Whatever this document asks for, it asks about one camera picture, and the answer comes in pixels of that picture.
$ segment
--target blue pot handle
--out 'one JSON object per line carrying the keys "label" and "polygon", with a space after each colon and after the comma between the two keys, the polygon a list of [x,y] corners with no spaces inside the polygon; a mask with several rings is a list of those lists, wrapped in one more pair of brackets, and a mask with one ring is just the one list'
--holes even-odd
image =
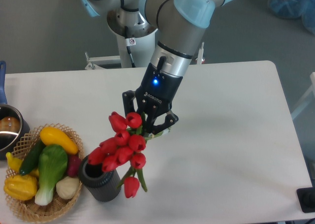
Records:
{"label": "blue pot handle", "polygon": [[5,61],[0,61],[0,104],[8,104],[4,92],[5,68]]}

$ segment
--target yellow squash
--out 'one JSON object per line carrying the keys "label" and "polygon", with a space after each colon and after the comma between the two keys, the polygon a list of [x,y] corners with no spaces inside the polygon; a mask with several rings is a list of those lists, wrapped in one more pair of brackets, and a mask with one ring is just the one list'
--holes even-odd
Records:
{"label": "yellow squash", "polygon": [[45,127],[39,133],[41,141],[46,146],[58,144],[63,147],[67,154],[78,153],[78,146],[59,128]]}
{"label": "yellow squash", "polygon": [[10,176],[4,181],[4,192],[18,200],[29,200],[37,193],[37,180],[30,175]]}
{"label": "yellow squash", "polygon": [[[22,164],[22,160],[15,158],[12,156],[12,154],[10,152],[5,154],[6,159],[8,161],[8,166],[15,172],[19,172],[20,166]],[[35,176],[35,177],[39,177],[39,172],[38,169],[35,168],[33,169],[33,171],[30,172],[31,176]]]}

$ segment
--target tulip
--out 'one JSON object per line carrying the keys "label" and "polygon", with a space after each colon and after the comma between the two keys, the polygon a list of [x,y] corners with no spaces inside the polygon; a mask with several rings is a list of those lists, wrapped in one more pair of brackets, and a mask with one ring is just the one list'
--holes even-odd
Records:
{"label": "tulip", "polygon": [[88,164],[91,164],[91,165],[100,164],[104,161],[105,158],[106,158],[106,154],[102,153],[101,147],[97,147],[89,154]]}
{"label": "tulip", "polygon": [[140,152],[146,148],[146,141],[143,136],[134,134],[130,137],[128,145],[133,151]]}
{"label": "tulip", "polygon": [[140,183],[137,178],[130,176],[124,181],[125,196],[126,198],[135,197],[140,187]]}
{"label": "tulip", "polygon": [[114,155],[110,155],[104,159],[102,171],[110,172],[110,171],[115,170],[117,167],[118,167],[118,164],[116,162],[116,157]]}
{"label": "tulip", "polygon": [[131,128],[136,129],[142,125],[141,116],[136,112],[129,112],[126,116],[126,123]]}
{"label": "tulip", "polygon": [[101,151],[104,154],[110,154],[113,155],[115,154],[116,150],[117,150],[117,144],[115,142],[115,138],[109,138],[103,142],[101,142],[99,144],[99,146],[101,147]]}
{"label": "tulip", "polygon": [[135,169],[141,169],[146,164],[146,156],[142,153],[137,153],[133,155],[130,163]]}
{"label": "tulip", "polygon": [[115,135],[115,143],[119,146],[125,146],[128,144],[130,134],[127,130],[121,130]]}
{"label": "tulip", "polygon": [[116,162],[119,166],[123,165],[132,158],[132,155],[133,150],[128,146],[123,146],[119,148],[115,153]]}
{"label": "tulip", "polygon": [[112,115],[108,117],[110,124],[114,132],[125,130],[127,128],[126,120],[117,112],[112,112]]}

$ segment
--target woven basket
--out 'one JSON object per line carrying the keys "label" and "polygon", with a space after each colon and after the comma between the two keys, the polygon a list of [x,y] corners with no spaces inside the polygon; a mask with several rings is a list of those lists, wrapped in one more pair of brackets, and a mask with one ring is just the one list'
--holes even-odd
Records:
{"label": "woven basket", "polygon": [[[24,137],[22,137],[21,140],[14,147],[14,151],[12,152],[13,157],[23,159],[29,152],[31,147],[34,146],[36,141],[39,139],[39,133],[44,127],[56,127],[61,129],[78,146],[79,158],[84,158],[84,150],[80,137],[71,128],[61,124],[46,124],[44,126],[34,128],[34,130],[31,130],[29,133],[25,134]],[[6,178],[13,175],[16,175],[16,172],[12,169],[7,169]],[[30,223],[46,223],[61,217],[70,210],[70,208],[75,204],[77,198],[79,197],[81,187],[82,183],[80,182],[79,189],[75,193],[74,197],[68,200],[60,198],[55,191],[53,201],[46,206],[39,206],[35,204],[34,198],[27,201],[20,201],[6,195],[5,200],[10,210],[12,210],[13,214],[17,218]]]}

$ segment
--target black vase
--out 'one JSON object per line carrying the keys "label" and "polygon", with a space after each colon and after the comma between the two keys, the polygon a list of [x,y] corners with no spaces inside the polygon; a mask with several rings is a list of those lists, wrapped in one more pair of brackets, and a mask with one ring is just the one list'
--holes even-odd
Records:
{"label": "black vase", "polygon": [[87,155],[80,164],[79,179],[96,200],[102,202],[113,200],[121,190],[121,187],[116,188],[120,182],[117,171],[103,172],[102,164],[90,165],[88,157]]}

